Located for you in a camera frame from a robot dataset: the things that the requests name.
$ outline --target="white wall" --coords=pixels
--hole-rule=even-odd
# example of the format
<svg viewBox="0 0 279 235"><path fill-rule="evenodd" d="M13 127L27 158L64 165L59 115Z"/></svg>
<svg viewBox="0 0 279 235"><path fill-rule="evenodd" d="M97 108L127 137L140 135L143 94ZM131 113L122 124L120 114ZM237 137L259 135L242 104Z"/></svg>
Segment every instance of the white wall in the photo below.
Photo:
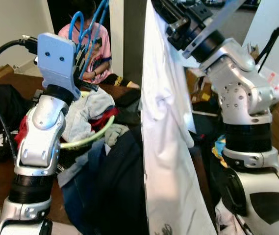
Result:
<svg viewBox="0 0 279 235"><path fill-rule="evenodd" d="M258 44L262 51L274 29L279 26L279 0L262 0L247 37L243 43ZM279 37L273 46L265 66L279 74Z"/></svg>
<svg viewBox="0 0 279 235"><path fill-rule="evenodd" d="M124 0L110 0L112 69L123 76L124 64Z"/></svg>
<svg viewBox="0 0 279 235"><path fill-rule="evenodd" d="M0 46L23 34L37 37L51 31L51 23L47 23L47 6L43 3L43 0L0 0ZM20 66L32 58L34 55L26 49L15 46L0 56L0 66Z"/></svg>

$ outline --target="blue tube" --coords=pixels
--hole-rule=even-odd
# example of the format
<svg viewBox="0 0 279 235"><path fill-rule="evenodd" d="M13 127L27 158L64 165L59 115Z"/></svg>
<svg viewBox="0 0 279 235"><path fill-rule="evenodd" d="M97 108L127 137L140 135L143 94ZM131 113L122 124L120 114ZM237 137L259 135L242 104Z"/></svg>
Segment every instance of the blue tube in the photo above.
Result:
<svg viewBox="0 0 279 235"><path fill-rule="evenodd" d="M101 15L101 19L100 19L100 22L99 22L99 26L98 26L98 28L97 28L97 32L96 32L96 35L95 35L95 39L97 39L97 37L98 37L98 35L99 35L100 26L103 24L103 21L104 21L106 12L107 12L107 10L108 10L108 8L109 8L109 1L108 1L108 0L102 0L102 2L101 2L100 5L99 5L99 8L97 9L97 11L96 11L96 13L95 13L95 15L94 15L94 17L93 17L93 21L96 20L97 14L99 13L100 8L104 5L104 3L106 3L106 4L105 4L105 8L104 8L104 10L103 10L103 13L102 13L102 15ZM87 45L88 47L87 47L87 48L89 48L89 45L90 45L90 38L91 38L91 36L89 36L89 41L88 41L88 45ZM87 69L87 66L89 65L90 57L91 57L92 51L93 51L93 49L94 49L94 46L95 46L95 45L92 44L91 51L90 51L90 53L89 53L89 55L88 55L87 61L85 61L85 65L84 65L83 70L82 70L82 72L81 72L81 74L80 74L80 77L79 77L80 79L82 79L83 74L85 73L85 71L86 71L86 69Z"/></svg>
<svg viewBox="0 0 279 235"><path fill-rule="evenodd" d="M75 22L77 20L77 18L80 17L80 30L79 30L79 37L78 40L81 38L82 36L82 31L84 30L84 15L82 14L82 12L77 11L72 20L71 20L71 24L70 24L70 29L69 29L69 40L72 39L72 32L73 32L73 27L75 25Z"/></svg>

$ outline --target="person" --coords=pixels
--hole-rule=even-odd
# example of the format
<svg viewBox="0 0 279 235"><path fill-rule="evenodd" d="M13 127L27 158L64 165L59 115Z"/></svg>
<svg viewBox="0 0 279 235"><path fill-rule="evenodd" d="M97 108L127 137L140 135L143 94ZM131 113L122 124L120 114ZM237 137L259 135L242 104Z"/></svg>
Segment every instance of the person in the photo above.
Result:
<svg viewBox="0 0 279 235"><path fill-rule="evenodd" d="M84 22L84 30L88 29L94 13L96 11L96 3L94 0L71 0L70 1L70 9L69 14L72 18L73 15L77 12L81 11L83 13L85 22ZM80 18L76 21L73 32L72 32L72 40L78 44L79 30L80 30ZM65 25L58 33L59 36L67 38L69 36L70 24ZM88 44L89 36L86 35L82 40L83 45ZM94 48L92 50L92 54L90 56L90 62L87 66L86 72L83 74L83 79L87 82L94 84L109 84L114 86L126 86L131 88L139 88L134 82L128 81L119 77L118 75L112 73L110 68L110 60L111 60L111 49L110 49L110 40L109 35L106 28L99 24L94 23L92 32L91 32L91 43L89 45L89 49L85 55L86 60L89 56L92 44L94 44Z"/></svg>

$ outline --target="pink shirt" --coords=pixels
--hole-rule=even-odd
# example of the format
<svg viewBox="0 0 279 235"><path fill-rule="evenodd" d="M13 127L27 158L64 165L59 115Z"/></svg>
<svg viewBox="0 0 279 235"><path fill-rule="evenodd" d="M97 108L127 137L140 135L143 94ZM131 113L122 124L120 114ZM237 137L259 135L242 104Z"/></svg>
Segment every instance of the pink shirt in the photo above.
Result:
<svg viewBox="0 0 279 235"><path fill-rule="evenodd" d="M96 32L98 26L100 25L100 30L98 34L98 38L95 40ZM70 24L65 25L58 33L60 37L67 38L69 37L69 29ZM78 36L79 36L79 29L76 26L73 28L72 32L72 40L78 44ZM91 32L91 40L92 42L96 42L92 56L90 57L90 63L87 67L87 72L94 71L98 66L100 66L103 62L111 60L111 49L110 49L110 40L109 35L104 26L99 23L94 23L92 32ZM82 44L88 44L88 35L82 40ZM99 84L103 80L105 80L111 72L109 70L104 71L101 74L98 74L93 80L88 82Z"/></svg>

